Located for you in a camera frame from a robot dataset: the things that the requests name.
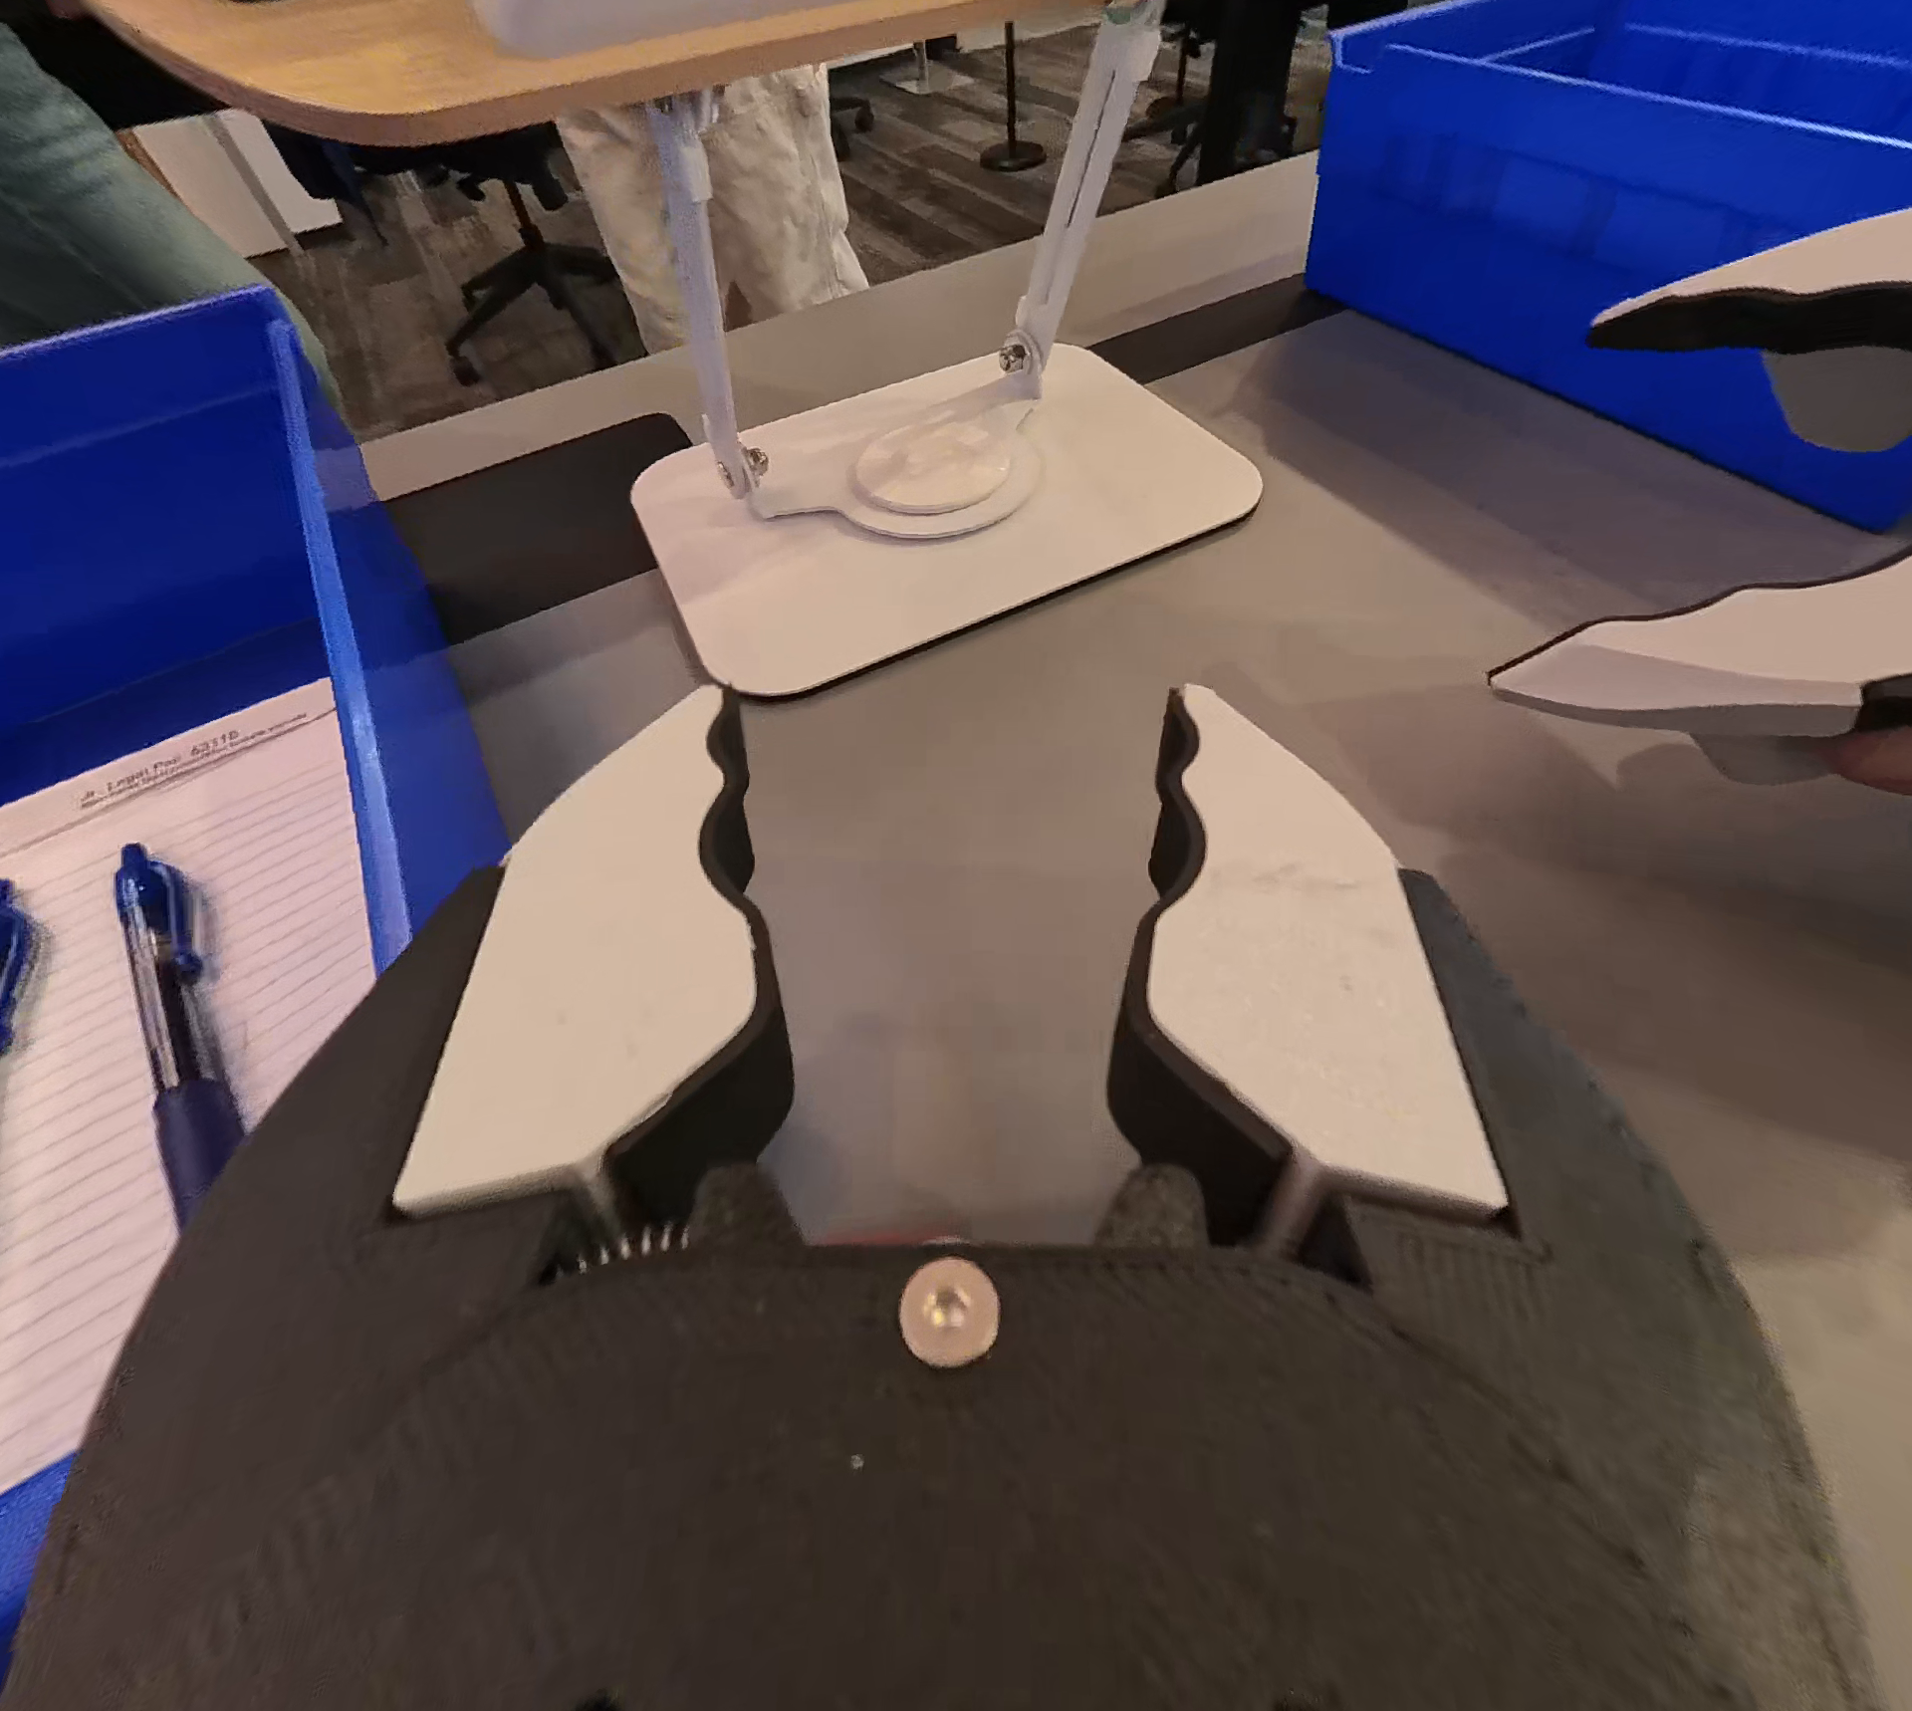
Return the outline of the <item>dark green cloth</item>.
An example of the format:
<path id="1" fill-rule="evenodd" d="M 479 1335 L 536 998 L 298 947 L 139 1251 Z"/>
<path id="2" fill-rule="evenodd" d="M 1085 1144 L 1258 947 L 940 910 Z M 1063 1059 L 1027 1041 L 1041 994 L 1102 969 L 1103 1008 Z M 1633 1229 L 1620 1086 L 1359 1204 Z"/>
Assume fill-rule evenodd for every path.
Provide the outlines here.
<path id="1" fill-rule="evenodd" d="M 0 36 L 0 344 L 268 285 Z"/>

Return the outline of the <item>blue retractable pen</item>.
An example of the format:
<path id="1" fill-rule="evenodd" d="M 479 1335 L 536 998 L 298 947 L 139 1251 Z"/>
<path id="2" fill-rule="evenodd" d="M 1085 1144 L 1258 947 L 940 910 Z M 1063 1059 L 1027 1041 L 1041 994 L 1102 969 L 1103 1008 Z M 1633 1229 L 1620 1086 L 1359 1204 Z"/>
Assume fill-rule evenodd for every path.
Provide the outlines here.
<path id="1" fill-rule="evenodd" d="M 201 950 L 195 892 L 180 869 L 125 842 L 114 875 L 134 1014 L 154 1086 L 154 1151 L 178 1229 L 244 1141 L 222 1046 L 201 1014 Z"/>
<path id="2" fill-rule="evenodd" d="M 36 957 L 38 957 L 38 930 L 23 908 L 11 880 L 0 880 L 0 1053 L 11 1052 L 19 1008 L 28 998 Z"/>

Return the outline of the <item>grey desk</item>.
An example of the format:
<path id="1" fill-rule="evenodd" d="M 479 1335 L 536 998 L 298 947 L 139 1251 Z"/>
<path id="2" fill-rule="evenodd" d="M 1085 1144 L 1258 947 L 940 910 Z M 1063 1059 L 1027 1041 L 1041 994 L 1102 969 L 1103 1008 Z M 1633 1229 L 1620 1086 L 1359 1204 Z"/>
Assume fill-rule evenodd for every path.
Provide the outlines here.
<path id="1" fill-rule="evenodd" d="M 1109 216 L 1068 339 L 1260 472 L 1248 522 L 832 691 L 753 705 L 756 904 L 811 1235 L 1075 1244 L 1203 683 L 1432 871 L 1633 1113 L 1781 1358 L 1907 1705 L 1907 798 L 1743 786 L 1485 675 L 1589 618 L 1899 549 L 1303 293 L 1317 161 Z"/>

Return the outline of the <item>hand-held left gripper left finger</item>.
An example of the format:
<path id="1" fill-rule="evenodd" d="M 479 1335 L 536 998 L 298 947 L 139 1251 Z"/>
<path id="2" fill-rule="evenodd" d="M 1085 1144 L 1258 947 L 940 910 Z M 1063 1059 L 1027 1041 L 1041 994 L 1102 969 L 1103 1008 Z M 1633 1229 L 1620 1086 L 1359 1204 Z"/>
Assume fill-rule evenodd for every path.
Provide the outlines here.
<path id="1" fill-rule="evenodd" d="M 401 1217 L 557 1196 L 577 1238 L 693 1238 L 703 1182 L 765 1156 L 795 1053 L 745 789 L 739 696 L 698 688 L 515 842 Z"/>

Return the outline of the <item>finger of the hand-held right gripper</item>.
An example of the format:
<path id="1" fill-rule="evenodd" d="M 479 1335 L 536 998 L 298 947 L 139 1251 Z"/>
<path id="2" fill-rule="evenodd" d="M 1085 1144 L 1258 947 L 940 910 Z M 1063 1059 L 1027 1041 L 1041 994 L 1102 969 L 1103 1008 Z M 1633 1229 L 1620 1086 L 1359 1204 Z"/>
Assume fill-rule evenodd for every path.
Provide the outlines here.
<path id="1" fill-rule="evenodd" d="M 1694 739 L 1736 780 L 1912 780 L 1912 551 L 1599 618 L 1491 668 L 1534 711 Z"/>
<path id="2" fill-rule="evenodd" d="M 1593 349 L 1832 355 L 1912 349 L 1912 238 L 1814 233 L 1675 285 L 1622 300 L 1589 327 Z"/>

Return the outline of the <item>blue plastic bin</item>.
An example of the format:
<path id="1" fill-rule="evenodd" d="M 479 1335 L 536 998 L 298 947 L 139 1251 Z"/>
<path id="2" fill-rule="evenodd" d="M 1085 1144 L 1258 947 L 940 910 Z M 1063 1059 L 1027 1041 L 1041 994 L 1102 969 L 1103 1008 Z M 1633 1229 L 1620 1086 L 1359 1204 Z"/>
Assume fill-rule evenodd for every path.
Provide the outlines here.
<path id="1" fill-rule="evenodd" d="M 1448 0 L 1333 36 L 1306 290 L 1865 533 L 1907 443 L 1785 427 L 1757 349 L 1602 313 L 1907 206 L 1912 0 Z"/>
<path id="2" fill-rule="evenodd" d="M 5 355 L 5 802 L 326 683 L 375 974 L 504 819 L 425 576 L 268 290 Z M 72 1450 L 5 1489 L 5 1646 Z"/>

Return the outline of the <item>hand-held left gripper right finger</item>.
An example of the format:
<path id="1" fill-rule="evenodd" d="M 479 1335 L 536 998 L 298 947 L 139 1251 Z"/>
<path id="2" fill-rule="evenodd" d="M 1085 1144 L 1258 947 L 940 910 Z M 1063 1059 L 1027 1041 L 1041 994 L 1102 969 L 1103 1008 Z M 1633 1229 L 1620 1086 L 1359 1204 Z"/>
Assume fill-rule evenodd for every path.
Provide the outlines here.
<path id="1" fill-rule="evenodd" d="M 1109 1113 L 1193 1178 L 1199 1238 L 1303 1251 L 1333 1201 L 1498 1222 L 1512 1182 L 1389 842 L 1199 683 L 1165 698 L 1158 810 Z"/>

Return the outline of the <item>black office chair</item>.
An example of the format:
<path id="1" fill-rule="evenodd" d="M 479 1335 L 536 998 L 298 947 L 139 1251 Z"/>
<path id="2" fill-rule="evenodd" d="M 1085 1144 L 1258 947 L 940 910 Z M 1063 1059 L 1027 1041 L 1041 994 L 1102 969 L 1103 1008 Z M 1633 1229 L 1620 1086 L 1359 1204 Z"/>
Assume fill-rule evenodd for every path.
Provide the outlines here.
<path id="1" fill-rule="evenodd" d="M 508 203 L 516 247 L 486 263 L 483 272 L 460 282 L 465 314 L 446 339 L 447 373 L 460 384 L 479 384 L 479 368 L 472 358 L 473 333 L 483 333 L 504 308 L 527 293 L 542 293 L 551 313 L 560 313 L 588 342 L 592 368 L 611 368 L 611 349 L 599 327 L 577 308 L 577 285 L 619 285 L 619 263 L 599 247 L 557 240 L 533 216 L 533 197 L 539 211 L 560 211 L 568 203 L 557 150 L 557 124 L 496 131 L 456 143 L 429 147 L 367 147 L 313 139 L 304 131 L 268 124 L 282 161 L 298 178 L 309 197 L 334 197 L 342 206 L 372 216 L 367 181 L 372 178 L 415 178 L 418 186 L 452 186 L 465 197 L 483 197 L 496 186 Z"/>

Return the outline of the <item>white folding stand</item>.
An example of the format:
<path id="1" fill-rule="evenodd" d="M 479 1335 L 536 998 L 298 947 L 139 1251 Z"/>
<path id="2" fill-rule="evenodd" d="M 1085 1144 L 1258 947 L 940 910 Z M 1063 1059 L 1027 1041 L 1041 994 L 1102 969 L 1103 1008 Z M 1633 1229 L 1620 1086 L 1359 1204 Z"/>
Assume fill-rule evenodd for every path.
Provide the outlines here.
<path id="1" fill-rule="evenodd" d="M 472 0 L 504 52 L 574 55 L 848 0 Z M 807 696 L 1248 520 L 1260 480 L 1063 314 L 1165 0 L 1109 0 L 1043 233 L 991 358 L 744 427 L 714 254 L 714 90 L 649 102 L 698 381 L 703 464 L 635 480 L 635 520 L 707 679 Z"/>

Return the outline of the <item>black round-base pole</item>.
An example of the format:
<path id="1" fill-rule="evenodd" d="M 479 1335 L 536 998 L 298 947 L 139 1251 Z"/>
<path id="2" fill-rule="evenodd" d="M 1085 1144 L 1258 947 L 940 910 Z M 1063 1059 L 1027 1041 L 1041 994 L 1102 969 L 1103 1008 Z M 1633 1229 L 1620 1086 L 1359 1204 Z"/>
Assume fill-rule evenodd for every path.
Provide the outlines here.
<path id="1" fill-rule="evenodd" d="M 1015 22 L 1003 25 L 1003 139 L 981 147 L 977 165 L 985 171 L 1027 171 L 1043 165 L 1043 147 L 1034 139 L 1025 139 L 1018 131 L 1018 30 Z"/>

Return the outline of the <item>white lined legal pad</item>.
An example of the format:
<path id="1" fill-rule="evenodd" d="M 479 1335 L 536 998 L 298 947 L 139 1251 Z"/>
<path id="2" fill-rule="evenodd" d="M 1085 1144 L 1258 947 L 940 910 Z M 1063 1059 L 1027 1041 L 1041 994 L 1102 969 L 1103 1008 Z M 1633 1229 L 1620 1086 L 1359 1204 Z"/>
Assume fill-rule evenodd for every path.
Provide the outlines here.
<path id="1" fill-rule="evenodd" d="M 60 1464 L 178 1244 L 114 871 L 184 871 L 201 1009 L 244 1124 L 367 994 L 372 923 L 334 688 L 5 802 L 36 969 L 0 1077 L 0 1487 Z"/>

